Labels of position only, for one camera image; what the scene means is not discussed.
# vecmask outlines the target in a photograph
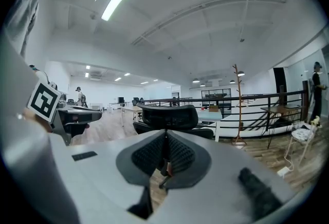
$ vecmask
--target chair headrest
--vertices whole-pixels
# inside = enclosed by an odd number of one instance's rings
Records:
[[[143,122],[154,129],[193,129],[198,122],[194,105],[158,107],[137,103],[137,106],[143,109]]]

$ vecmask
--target wooden table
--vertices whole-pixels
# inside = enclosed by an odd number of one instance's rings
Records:
[[[294,115],[293,112],[301,110],[301,109],[303,109],[303,106],[291,105],[291,104],[271,106],[271,107],[262,107],[261,110],[264,110],[267,112],[266,131],[268,131],[268,129],[269,129],[271,114],[274,114],[274,117],[272,117],[273,120],[275,120],[275,118],[278,118],[279,115],[284,115],[284,114],[287,114],[288,117],[291,116],[293,118],[293,115]],[[271,145],[272,136],[274,135],[274,130],[275,130],[275,127],[273,129],[272,135],[269,134],[267,149],[269,149],[269,146]]]
[[[143,112],[143,109],[138,106],[125,106],[121,107],[121,125],[123,126],[123,110],[125,111],[131,111],[133,113],[133,119],[135,117],[135,114],[139,114]]]

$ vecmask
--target wooden coat rack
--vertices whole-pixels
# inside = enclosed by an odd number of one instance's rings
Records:
[[[241,80],[240,80],[240,77],[239,77],[239,75],[238,75],[238,71],[237,71],[237,66],[236,66],[236,64],[233,66],[233,68],[235,69],[235,74],[236,74],[236,79],[237,79],[237,88],[238,88],[238,92],[239,92],[239,111],[240,111],[240,115],[239,115],[239,130],[238,130],[238,132],[237,132],[237,136],[236,137],[234,137],[234,138],[232,138],[232,144],[236,144],[236,143],[238,143],[238,141],[239,141],[239,143],[245,143],[245,144],[247,144],[243,139],[242,139],[242,137],[240,136],[240,131],[241,131],[241,118],[242,118],[242,110],[241,110],[241,108],[242,108],[242,99],[241,99],[241,87],[240,87],[240,83],[241,83]]]

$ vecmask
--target sticker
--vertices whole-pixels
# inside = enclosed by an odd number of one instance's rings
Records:
[[[27,108],[46,121],[51,122],[60,96],[60,92],[39,80]]]

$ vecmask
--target black metal railing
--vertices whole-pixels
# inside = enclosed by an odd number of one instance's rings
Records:
[[[301,99],[298,100],[291,100],[291,101],[283,101],[284,97],[286,96],[291,96],[291,95],[301,95]],[[272,102],[271,98],[279,98],[276,102]],[[293,123],[296,121],[305,121],[307,119],[307,113],[308,113],[308,84],[307,82],[303,82],[303,90],[299,91],[292,91],[292,92],[281,92],[277,94],[256,94],[256,95],[243,95],[241,97],[242,102],[248,104],[248,100],[253,100],[254,102],[257,99],[267,99],[266,103],[263,104],[255,104],[253,105],[251,102],[250,107],[267,107],[270,108],[271,106],[275,105],[287,105],[288,103],[291,102],[296,102],[297,105],[302,106],[299,112],[294,113],[293,116],[298,115],[297,119],[293,120],[287,120],[287,121],[282,121],[281,124],[283,123]],[[211,98],[211,99],[206,99],[206,98],[201,98],[201,99],[193,99],[192,97],[189,98],[179,98],[179,99],[157,99],[157,100],[143,100],[141,103],[144,104],[152,104],[156,103],[157,106],[169,106],[169,107],[174,107],[174,106],[182,106],[186,104],[193,104],[194,102],[202,102],[202,103],[216,103],[214,105],[217,105],[218,108],[221,110],[222,115],[224,114],[224,108],[230,109],[232,108],[231,104],[221,104],[219,102],[230,102],[231,101],[236,101],[239,100],[239,97],[227,97],[227,98]],[[261,127],[266,127],[266,130],[269,129],[271,126],[271,119],[272,116],[270,112],[266,110],[262,111],[251,111],[251,112],[243,112],[243,115],[252,115],[252,114],[263,114],[260,118],[258,119],[243,119],[241,122],[252,122],[249,125],[246,126],[240,126],[242,130],[245,129],[250,129],[250,128],[261,128]],[[279,118],[286,118],[291,115],[282,115],[279,116]],[[230,119],[230,120],[225,120],[225,122],[240,122],[237,119]],[[202,125],[204,127],[215,127],[212,125]],[[239,126],[221,126],[221,128],[239,128]]]

